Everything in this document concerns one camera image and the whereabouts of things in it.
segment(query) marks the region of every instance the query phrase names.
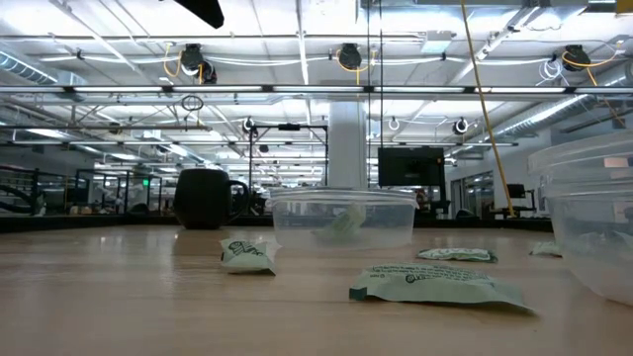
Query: clear plastic container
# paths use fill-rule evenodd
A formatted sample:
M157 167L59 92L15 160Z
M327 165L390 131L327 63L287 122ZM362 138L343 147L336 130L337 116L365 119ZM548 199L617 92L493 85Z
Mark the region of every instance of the clear plastic container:
M386 248L411 243L415 195L300 188L271 192L277 242L297 249Z
M597 294L633 305L633 132L550 147L528 165L566 264Z

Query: wooden table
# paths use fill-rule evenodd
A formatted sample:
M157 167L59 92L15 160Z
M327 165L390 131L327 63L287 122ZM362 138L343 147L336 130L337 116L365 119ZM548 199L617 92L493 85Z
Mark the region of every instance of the wooden table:
M419 229L399 249L281 249L278 275L222 272L218 241L271 228L125 226L0 235L0 355L631 355L633 308L603 300L554 258L551 234ZM361 268L422 247L483 247L485 270L539 316L353 302Z

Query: mug handle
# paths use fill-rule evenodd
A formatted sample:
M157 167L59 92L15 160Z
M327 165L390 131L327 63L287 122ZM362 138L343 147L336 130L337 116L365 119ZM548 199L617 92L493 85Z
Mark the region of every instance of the mug handle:
M228 181L228 186L229 187L230 186L234 186L234 185L239 185L239 186L241 186L244 189L244 196L243 196L241 202L239 202L240 208L237 209L235 211L235 213L228 215L228 220L226 220L226 223L230 223L235 218L237 218L240 215L242 215L246 211L246 209L248 209L248 202L250 201L250 191L248 190L248 186L245 185L242 182L239 182L239 181L233 181L233 180Z

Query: black mug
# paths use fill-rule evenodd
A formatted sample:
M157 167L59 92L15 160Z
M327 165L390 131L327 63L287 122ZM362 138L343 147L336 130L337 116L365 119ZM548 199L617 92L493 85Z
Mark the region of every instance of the black mug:
M230 187L239 185L244 189L239 207L231 212ZM178 221L189 229L216 229L232 221L248 208L250 192L238 181L228 179L222 170L194 168L180 172L174 212Z

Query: plastic lid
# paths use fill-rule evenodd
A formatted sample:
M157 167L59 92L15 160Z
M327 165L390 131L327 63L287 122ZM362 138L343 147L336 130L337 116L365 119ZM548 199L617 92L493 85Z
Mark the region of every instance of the plastic lid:
M417 207L415 194L381 189L296 188L270 192L272 205L279 202L363 203L368 205L409 204Z
M532 174L571 166L604 169L603 158L608 157L633 157L633 131L603 134L543 149L529 156L528 171Z

